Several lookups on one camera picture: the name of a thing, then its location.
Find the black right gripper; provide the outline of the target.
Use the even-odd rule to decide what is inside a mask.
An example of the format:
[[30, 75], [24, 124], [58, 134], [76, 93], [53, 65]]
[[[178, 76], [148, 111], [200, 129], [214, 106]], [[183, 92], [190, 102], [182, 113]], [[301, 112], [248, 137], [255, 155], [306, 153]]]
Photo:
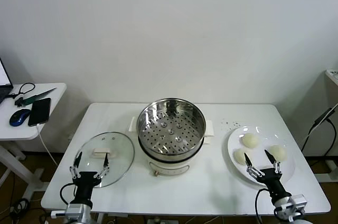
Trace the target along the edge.
[[282, 198], [289, 197], [290, 193], [285, 190], [280, 182], [280, 162], [277, 162], [274, 156], [267, 150], [265, 150], [265, 153], [274, 168], [258, 170], [252, 165], [252, 162], [246, 153], [244, 153], [244, 157], [249, 175], [267, 187], [271, 197], [271, 202], [275, 203]]

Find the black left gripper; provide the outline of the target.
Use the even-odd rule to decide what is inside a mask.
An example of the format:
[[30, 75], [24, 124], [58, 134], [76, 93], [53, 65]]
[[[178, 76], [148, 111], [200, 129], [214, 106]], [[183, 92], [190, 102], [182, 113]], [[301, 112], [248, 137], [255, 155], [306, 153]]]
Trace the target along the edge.
[[74, 179], [74, 184], [77, 187], [76, 194], [74, 196], [75, 203], [92, 203], [91, 195], [93, 188], [97, 186], [97, 179], [103, 179], [109, 172], [109, 158], [106, 153], [103, 168], [100, 172], [94, 171], [81, 171], [78, 172], [78, 167], [81, 161], [82, 152], [74, 159], [73, 165], [70, 166], [70, 173]]

